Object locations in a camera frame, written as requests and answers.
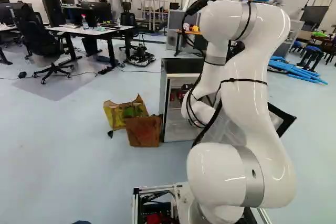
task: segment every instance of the yellow bag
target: yellow bag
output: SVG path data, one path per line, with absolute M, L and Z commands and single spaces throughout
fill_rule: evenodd
M 148 116 L 146 106 L 139 94 L 132 102 L 116 104 L 111 100 L 105 101 L 103 108 L 107 120 L 114 131 L 126 127 L 124 121 L 126 118 Z

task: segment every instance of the brown paper bag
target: brown paper bag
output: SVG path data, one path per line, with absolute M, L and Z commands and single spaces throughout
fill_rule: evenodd
M 158 147 L 161 131 L 161 117 L 125 119 L 128 140 L 131 146 Z
M 139 94 L 132 102 L 116 104 L 111 100 L 105 101 L 103 108 L 114 131 L 125 128 L 125 118 L 148 116 L 146 106 Z

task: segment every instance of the green object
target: green object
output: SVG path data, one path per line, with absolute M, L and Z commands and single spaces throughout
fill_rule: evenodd
M 324 34 L 324 33 L 321 32 L 321 31 L 313 31 L 311 34 L 313 34 L 313 36 L 316 36 L 316 37 L 322 37 L 322 38 L 324 38 L 324 37 L 327 36 L 326 34 Z

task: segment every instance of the black cable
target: black cable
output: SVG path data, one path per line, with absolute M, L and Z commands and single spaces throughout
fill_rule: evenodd
M 187 37 L 186 32 L 185 32 L 184 27 L 183 27 L 183 24 L 184 24 L 186 16 L 188 16 L 188 15 L 192 16 L 192 15 L 196 14 L 199 10 L 201 10 L 203 7 L 205 7 L 207 5 L 208 1 L 216 1 L 216 0 L 197 0 L 193 4 L 191 4 L 191 6 L 185 12 L 185 15 L 183 16 L 183 19 L 182 19 L 182 22 L 181 22 L 181 34 L 182 34 L 182 38 L 185 39 L 185 42 L 189 46 L 191 46 L 191 47 L 197 49 L 198 51 L 200 51 L 201 55 L 202 55 L 202 57 L 204 59 L 205 59 L 205 55 L 204 55 L 203 51 L 200 50 L 199 48 L 195 47 L 194 42 Z M 197 118 L 197 116 L 195 115 L 195 113 L 194 113 L 194 111 L 193 111 L 193 109 L 191 107 L 191 93 L 194 91 L 194 88 L 198 85 L 199 81 L 201 80 L 202 72 L 203 72 L 203 69 L 202 69 L 201 73 L 199 74 L 199 76 L 198 76 L 196 82 L 194 83 L 193 87 L 190 89 L 190 91 L 189 91 L 189 93 L 187 95 L 187 101 L 186 101 L 186 110 L 187 110 L 188 117 L 190 119 L 189 123 L 192 122 L 194 126 L 196 126 L 197 128 L 200 128 L 200 129 L 203 129 L 203 127 L 197 125 L 193 120 L 191 120 L 192 117 L 190 115 L 190 110 L 191 110 L 191 113 L 192 113 L 193 117 L 195 118 L 195 120 L 199 124 L 201 124 L 202 126 L 206 126 L 206 124 L 204 124 L 201 120 L 199 120 Z
M 84 72 L 84 73 L 71 74 L 71 76 L 81 76 L 82 74 L 85 74 L 85 73 L 95 73 L 96 74 L 95 77 L 98 75 L 98 73 L 96 73 L 96 72 L 88 71 L 88 72 Z M 44 76 L 37 76 L 37 77 L 27 76 L 25 78 L 17 77 L 17 78 L 0 78 L 0 79 L 1 80 L 18 80 L 18 79 L 38 78 L 38 77 L 44 77 Z M 66 76 L 66 74 L 52 74 L 50 76 Z
M 210 129 L 210 127 L 214 124 L 215 120 L 217 119 L 220 110 L 222 109 L 222 100 L 219 101 L 218 106 L 215 110 L 214 115 L 212 116 L 212 118 L 210 119 L 210 121 L 208 122 L 208 124 L 204 127 L 204 129 L 202 129 L 202 131 L 199 133 L 199 135 L 195 138 L 195 141 L 193 142 L 193 145 L 191 146 L 194 147 L 196 144 L 199 144 L 200 141 L 202 140 L 204 134 Z
M 228 55 L 230 53 L 230 46 L 231 46 L 231 40 L 228 41 L 228 45 L 227 45 L 227 54 L 226 54 L 226 58 L 228 58 Z M 220 90 L 221 86 L 218 87 L 218 90 L 216 92 L 216 97 L 217 97 L 217 94 Z M 195 138 L 193 144 L 192 144 L 192 147 L 194 147 L 196 144 L 199 144 L 200 141 L 202 140 L 204 134 L 210 129 L 210 127 L 214 124 L 214 122 L 216 121 L 218 115 L 219 115 L 219 112 L 220 110 L 222 109 L 222 100 L 220 99 L 219 100 L 219 103 L 217 105 L 217 108 L 215 110 L 215 113 L 213 114 L 213 116 L 211 117 L 210 121 L 208 122 L 208 124 L 204 127 L 204 129 L 202 129 L 202 131 L 198 134 L 198 136 Z
M 161 71 L 137 71 L 137 70 L 123 70 L 117 67 L 122 72 L 143 72 L 143 73 L 161 73 Z

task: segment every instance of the office chair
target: office chair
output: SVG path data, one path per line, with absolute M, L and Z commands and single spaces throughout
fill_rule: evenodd
M 34 15 L 38 21 L 38 26 L 42 29 L 44 27 L 43 20 L 41 17 L 41 14 L 39 12 L 34 12 Z M 29 50 L 29 48 L 26 46 L 28 54 L 25 56 L 25 60 L 29 60 L 29 58 L 33 55 L 33 52 Z
M 132 30 L 130 30 L 129 32 L 127 32 L 127 36 L 129 37 L 137 37 L 139 35 L 139 29 L 138 29 L 138 25 L 137 25 L 137 21 L 135 20 L 135 14 L 134 13 L 130 13 L 130 9 L 131 9 L 131 3 L 130 2 L 122 2 L 122 7 L 124 8 L 124 12 L 120 15 L 120 24 L 122 26 L 134 26 L 135 28 L 133 28 Z M 133 46 L 131 45 L 131 48 L 136 50 L 137 46 Z
M 34 11 L 27 4 L 24 4 L 21 9 L 12 9 L 12 15 L 18 30 L 24 36 L 24 45 L 31 54 L 34 53 L 38 56 L 36 63 L 38 64 L 39 60 L 42 60 L 40 63 L 44 64 L 43 67 L 51 65 L 44 70 L 34 72 L 33 77 L 36 78 L 39 73 L 47 73 L 43 76 L 41 84 L 46 84 L 46 79 L 57 72 L 65 74 L 67 78 L 71 78 L 70 72 L 63 69 L 70 68 L 74 70 L 74 65 L 55 65 L 55 61 L 65 53 L 62 43 L 64 32 L 58 33 L 56 39 L 46 30 L 43 23 L 41 25 Z

